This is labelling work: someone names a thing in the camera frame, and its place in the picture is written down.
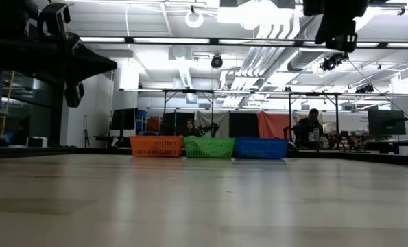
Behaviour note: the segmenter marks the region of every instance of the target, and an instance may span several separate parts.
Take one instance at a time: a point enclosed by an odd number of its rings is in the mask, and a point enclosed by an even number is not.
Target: blue basket
[[[236,138],[236,157],[282,159],[286,157],[287,143],[287,139]]]

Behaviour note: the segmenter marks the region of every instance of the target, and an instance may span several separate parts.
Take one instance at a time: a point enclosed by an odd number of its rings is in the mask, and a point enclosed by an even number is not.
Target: white wall
[[[83,81],[85,95],[78,108],[69,108],[64,101],[60,145],[84,147],[84,116],[88,118],[88,135],[92,148],[104,148],[104,143],[93,136],[106,134],[108,116],[112,110],[113,82],[104,75]]]

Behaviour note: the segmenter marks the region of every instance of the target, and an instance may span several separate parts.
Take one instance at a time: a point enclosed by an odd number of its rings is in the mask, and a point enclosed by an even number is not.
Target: security camera
[[[214,69],[221,68],[224,65],[224,61],[220,55],[214,55],[213,59],[211,60],[211,67]]]

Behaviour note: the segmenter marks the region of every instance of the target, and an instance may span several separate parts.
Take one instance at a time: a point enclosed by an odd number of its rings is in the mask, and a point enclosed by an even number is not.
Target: light wood floor
[[[408,247],[408,167],[68,155],[0,160],[0,247]]]

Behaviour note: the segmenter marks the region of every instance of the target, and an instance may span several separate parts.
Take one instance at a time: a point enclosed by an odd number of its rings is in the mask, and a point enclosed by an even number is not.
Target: ceiling
[[[188,7],[172,7],[162,4],[98,4],[75,2],[71,3],[72,21],[69,29],[80,36],[174,36],[200,38],[254,38],[258,28],[247,30],[238,23],[218,23],[217,8],[206,8],[203,11],[204,22],[199,28],[189,27],[185,23]],[[388,9],[379,12],[358,31],[359,40],[365,41],[407,41],[408,42],[408,10],[403,16],[397,16],[399,9]],[[167,64],[169,45],[92,45],[91,49],[105,56],[127,57],[129,54],[145,68],[140,74],[140,82],[171,82],[179,78],[179,70]],[[249,47],[224,46],[192,46],[193,57],[198,58],[197,66],[190,69],[192,78],[220,79],[221,69],[211,69],[210,61],[213,54],[221,54],[224,59],[223,69],[238,69],[247,58]],[[386,69],[397,69],[408,63],[408,51],[394,50],[356,50],[349,54],[350,61],[345,62],[336,70],[328,72],[324,77],[317,73],[317,64],[312,63],[307,71],[293,80],[301,91],[326,90],[344,91],[348,85],[354,84],[365,77],[376,75]],[[389,76],[377,78],[376,85],[382,91],[388,90]]]

